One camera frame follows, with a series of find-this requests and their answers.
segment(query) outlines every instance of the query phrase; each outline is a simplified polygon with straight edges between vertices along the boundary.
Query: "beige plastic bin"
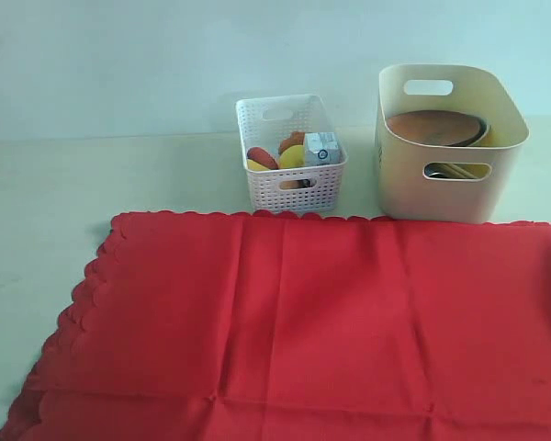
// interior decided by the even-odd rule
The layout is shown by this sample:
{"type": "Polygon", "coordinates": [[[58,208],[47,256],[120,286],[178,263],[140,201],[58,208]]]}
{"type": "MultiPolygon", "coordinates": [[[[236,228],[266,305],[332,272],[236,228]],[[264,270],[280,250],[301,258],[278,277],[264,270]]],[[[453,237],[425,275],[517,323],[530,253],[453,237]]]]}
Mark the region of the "beige plastic bin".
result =
{"type": "Polygon", "coordinates": [[[468,66],[403,64],[379,74],[376,148],[381,208],[397,219],[485,222],[529,130],[500,81],[489,72],[468,66]],[[409,95],[410,80],[446,80],[448,95],[409,95]],[[451,110],[480,117],[490,130],[480,145],[444,147],[410,142],[393,134],[386,123],[392,116],[415,110],[451,110]],[[479,180],[431,179],[430,163],[487,164],[479,180]]]}

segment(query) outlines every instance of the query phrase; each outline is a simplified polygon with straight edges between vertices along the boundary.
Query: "white plastic basket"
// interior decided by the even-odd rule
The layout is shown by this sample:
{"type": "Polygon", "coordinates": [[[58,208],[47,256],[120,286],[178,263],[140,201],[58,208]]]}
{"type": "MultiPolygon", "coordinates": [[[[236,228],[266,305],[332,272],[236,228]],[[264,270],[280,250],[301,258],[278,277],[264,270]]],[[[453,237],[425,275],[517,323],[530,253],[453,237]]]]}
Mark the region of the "white plastic basket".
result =
{"type": "Polygon", "coordinates": [[[347,154],[341,147],[339,164],[254,172],[247,167],[247,151],[267,150],[274,158],[277,149],[292,131],[333,132],[324,105],[318,96],[277,96],[243,99],[237,102],[242,161],[247,172],[254,209],[279,211],[325,211],[334,209],[347,154]],[[282,182],[310,180],[310,188],[282,189],[282,182]]]}
{"type": "Polygon", "coordinates": [[[498,79],[481,69],[436,64],[390,66],[379,74],[376,147],[381,208],[398,219],[485,222],[529,130],[498,79]],[[410,80],[449,81],[448,95],[408,95],[410,80]],[[488,135],[469,147],[423,145],[392,133],[387,119],[415,110],[451,110],[475,115],[489,125],[488,135]],[[432,179],[431,163],[486,164],[481,179],[432,179]]]}

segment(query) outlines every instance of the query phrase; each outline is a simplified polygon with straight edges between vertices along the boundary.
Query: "yellow toy fruit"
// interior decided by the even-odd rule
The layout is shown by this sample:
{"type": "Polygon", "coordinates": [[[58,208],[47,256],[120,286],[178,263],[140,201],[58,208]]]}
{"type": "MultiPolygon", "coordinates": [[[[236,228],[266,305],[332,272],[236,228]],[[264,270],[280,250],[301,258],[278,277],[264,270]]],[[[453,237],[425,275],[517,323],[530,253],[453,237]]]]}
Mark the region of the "yellow toy fruit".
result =
{"type": "Polygon", "coordinates": [[[279,157],[279,168],[300,168],[304,166],[304,146],[288,147],[279,157]]]}
{"type": "Polygon", "coordinates": [[[254,161],[253,159],[247,160],[247,168],[249,170],[253,170],[254,172],[268,172],[269,168],[267,168],[265,165],[261,165],[254,161]]]}

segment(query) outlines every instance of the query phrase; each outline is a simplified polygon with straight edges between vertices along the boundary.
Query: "wall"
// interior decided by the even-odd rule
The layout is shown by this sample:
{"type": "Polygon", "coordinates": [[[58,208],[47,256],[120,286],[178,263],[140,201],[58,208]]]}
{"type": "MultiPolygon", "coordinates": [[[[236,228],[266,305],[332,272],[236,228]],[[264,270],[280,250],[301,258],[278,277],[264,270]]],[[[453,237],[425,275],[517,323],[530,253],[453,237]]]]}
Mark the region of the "wall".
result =
{"type": "Polygon", "coordinates": [[[0,0],[0,140],[235,130],[237,98],[304,92],[368,124],[395,62],[486,67],[551,114],[551,1],[0,0]]]}

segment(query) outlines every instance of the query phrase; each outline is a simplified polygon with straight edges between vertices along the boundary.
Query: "orange toy food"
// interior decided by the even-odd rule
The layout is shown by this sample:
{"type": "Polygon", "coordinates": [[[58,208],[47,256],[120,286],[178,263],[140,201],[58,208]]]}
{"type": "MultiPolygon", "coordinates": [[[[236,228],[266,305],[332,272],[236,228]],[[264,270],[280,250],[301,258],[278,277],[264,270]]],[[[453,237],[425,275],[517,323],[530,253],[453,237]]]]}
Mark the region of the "orange toy food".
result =
{"type": "Polygon", "coordinates": [[[289,138],[279,144],[279,154],[282,154],[293,145],[304,144],[304,135],[306,133],[303,131],[293,131],[289,138]]]}
{"type": "Polygon", "coordinates": [[[247,151],[247,158],[269,168],[270,170],[277,170],[279,168],[272,155],[261,147],[252,147],[249,149],[249,151],[247,151]]]}

